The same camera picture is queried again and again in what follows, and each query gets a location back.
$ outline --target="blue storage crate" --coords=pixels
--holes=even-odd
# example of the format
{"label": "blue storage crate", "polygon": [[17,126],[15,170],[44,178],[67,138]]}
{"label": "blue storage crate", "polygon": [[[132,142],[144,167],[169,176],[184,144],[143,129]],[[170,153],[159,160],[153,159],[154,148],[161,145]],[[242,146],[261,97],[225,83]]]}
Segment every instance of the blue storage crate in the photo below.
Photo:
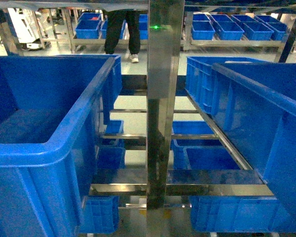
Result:
{"label": "blue storage crate", "polygon": [[235,22],[213,22],[212,25],[221,40],[240,40],[244,33]]}
{"label": "blue storage crate", "polygon": [[78,22],[83,20],[92,20],[93,17],[97,17],[99,21],[102,20],[102,14],[101,13],[91,13],[91,12],[84,12],[80,17]]}
{"label": "blue storage crate", "polygon": [[0,236],[76,236],[113,62],[0,57]]}
{"label": "blue storage crate", "polygon": [[[76,57],[76,55],[65,55],[66,57]],[[106,83],[104,85],[103,93],[103,114],[104,114],[104,124],[110,123],[110,111],[114,109],[114,102],[116,101],[118,95],[120,94],[123,82],[122,82],[122,68],[121,68],[121,56],[120,55],[83,55],[83,57],[90,58],[101,58],[107,59],[109,57],[113,57],[115,59],[114,66],[110,71]]]}
{"label": "blue storage crate", "polygon": [[139,22],[140,39],[148,39],[148,22]]}
{"label": "blue storage crate", "polygon": [[[213,134],[205,121],[173,121],[172,132],[175,134]],[[187,162],[183,149],[194,146],[219,146],[219,140],[190,140],[173,139],[171,148],[174,153],[174,169],[187,169]]]}
{"label": "blue storage crate", "polygon": [[[192,169],[239,169],[222,147],[185,148]],[[200,232],[296,233],[296,224],[275,197],[190,197],[191,224]]]}
{"label": "blue storage crate", "polygon": [[83,20],[80,21],[75,32],[78,39],[98,39],[101,21]]}
{"label": "blue storage crate", "polygon": [[249,40],[270,40],[274,33],[273,30],[259,22],[244,23],[242,28]]}
{"label": "blue storage crate", "polygon": [[[125,168],[126,150],[120,147],[101,147],[98,154],[99,169]],[[84,210],[84,223],[80,233],[110,234],[118,228],[118,196],[89,197]]]}
{"label": "blue storage crate", "polygon": [[148,22],[148,15],[147,14],[140,14],[139,22]]}
{"label": "blue storage crate", "polygon": [[231,20],[229,16],[224,14],[217,14],[217,15],[211,14],[210,18],[212,21],[217,21],[217,22],[220,22],[220,21],[233,22],[233,20]]}
{"label": "blue storage crate", "polygon": [[212,40],[215,30],[209,21],[193,21],[192,37],[194,40]]}
{"label": "blue storage crate", "polygon": [[243,24],[247,22],[258,22],[257,20],[249,17],[247,15],[232,15],[231,19],[236,22],[241,28],[243,28]]}
{"label": "blue storage crate", "polygon": [[[108,25],[108,21],[104,21],[102,23],[102,26],[100,28],[100,31],[102,33],[102,39],[106,39],[106,34],[107,34],[107,25]],[[122,30],[120,32],[120,36],[119,36],[119,39],[122,40],[124,38],[124,32],[125,32],[125,25],[126,25],[126,22],[124,21],[123,22],[123,26],[122,26]]]}
{"label": "blue storage crate", "polygon": [[191,169],[240,169],[223,146],[184,148]]}
{"label": "blue storage crate", "polygon": [[211,66],[225,62],[265,62],[245,57],[187,57],[185,88],[193,100],[207,113],[211,113],[213,83]]}
{"label": "blue storage crate", "polygon": [[281,23],[279,20],[274,17],[267,15],[255,15],[254,18],[261,23]]}
{"label": "blue storage crate", "polygon": [[268,23],[267,26],[274,31],[271,36],[272,40],[282,40],[286,34],[287,26],[283,23]]}
{"label": "blue storage crate", "polygon": [[198,13],[193,14],[193,21],[210,21],[210,19],[206,14]]}
{"label": "blue storage crate", "polygon": [[[105,134],[109,133],[124,133],[124,121],[123,120],[110,120],[107,125]],[[123,139],[103,139],[102,145],[113,147],[124,147],[125,143]]]}
{"label": "blue storage crate", "polygon": [[213,119],[296,220],[296,64],[213,69]]}

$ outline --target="person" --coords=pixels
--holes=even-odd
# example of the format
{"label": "person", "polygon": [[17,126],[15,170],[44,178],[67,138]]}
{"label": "person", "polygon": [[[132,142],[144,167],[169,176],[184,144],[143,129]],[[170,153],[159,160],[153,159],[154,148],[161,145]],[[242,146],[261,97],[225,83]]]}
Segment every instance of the person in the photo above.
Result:
{"label": "person", "polygon": [[108,25],[105,40],[105,53],[114,54],[118,44],[123,22],[126,20],[129,30],[129,51],[132,63],[138,63],[138,53],[140,51],[140,31],[139,31],[139,12],[128,10],[117,10],[107,12]]}

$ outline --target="white shoe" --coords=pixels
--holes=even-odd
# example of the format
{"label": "white shoe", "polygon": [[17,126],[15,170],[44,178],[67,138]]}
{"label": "white shoe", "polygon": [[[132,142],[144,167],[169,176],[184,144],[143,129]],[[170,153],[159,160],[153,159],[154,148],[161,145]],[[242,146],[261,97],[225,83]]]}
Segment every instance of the white shoe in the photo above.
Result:
{"label": "white shoe", "polygon": [[139,59],[138,59],[138,54],[132,54],[130,55],[130,59],[132,63],[138,63]]}

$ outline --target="gray floor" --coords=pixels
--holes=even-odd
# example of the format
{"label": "gray floor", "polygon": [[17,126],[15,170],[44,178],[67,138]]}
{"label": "gray floor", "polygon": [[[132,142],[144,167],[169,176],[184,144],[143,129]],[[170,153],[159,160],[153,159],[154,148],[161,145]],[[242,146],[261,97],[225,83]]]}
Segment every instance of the gray floor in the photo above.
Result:
{"label": "gray floor", "polygon": [[[44,27],[51,36],[51,26],[45,21]],[[58,31],[65,31],[64,26],[56,26]],[[86,46],[78,54],[103,54],[103,46]],[[116,53],[122,56],[122,73],[130,75],[146,75],[147,72],[147,50],[143,47],[138,64],[131,64],[127,58],[129,51],[126,48],[118,47]],[[59,54],[70,54],[68,43],[51,43],[45,50],[24,52],[26,56],[52,56]],[[6,55],[4,48],[0,45],[0,56]],[[246,56],[257,59],[273,61],[275,52],[268,49],[238,49],[238,48],[199,48],[195,51],[181,52],[179,62],[179,75],[186,74],[186,56]],[[289,57],[289,62],[296,61],[296,53]],[[144,96],[120,96],[115,102],[116,109],[146,109],[146,98]],[[175,100],[176,109],[194,109],[192,104],[185,97],[177,97]],[[126,113],[112,113],[111,119],[122,119],[125,121],[125,133],[146,133],[146,115],[145,114],[126,114]],[[174,120],[200,120],[200,115],[196,114],[175,114]],[[144,166],[145,165],[145,151],[127,151],[126,165],[131,166]],[[169,166],[173,163],[173,156],[171,153]],[[189,220],[189,209],[177,209],[167,211],[167,219],[165,222],[164,236],[168,237],[204,237],[209,234],[196,233],[192,230]],[[138,209],[123,209],[120,210],[120,227],[110,236],[131,237],[131,236],[144,236],[145,235],[145,212]],[[249,234],[219,234],[220,237],[244,237],[251,236]],[[296,236],[281,234],[282,237]]]}

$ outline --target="green laser light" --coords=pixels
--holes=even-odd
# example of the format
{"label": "green laser light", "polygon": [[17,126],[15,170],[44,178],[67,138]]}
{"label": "green laser light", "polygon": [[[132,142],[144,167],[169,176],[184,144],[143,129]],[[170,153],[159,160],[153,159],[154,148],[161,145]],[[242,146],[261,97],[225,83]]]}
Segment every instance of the green laser light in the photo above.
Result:
{"label": "green laser light", "polygon": [[153,28],[153,29],[157,30],[157,29],[160,28],[160,26],[151,26],[150,28]]}

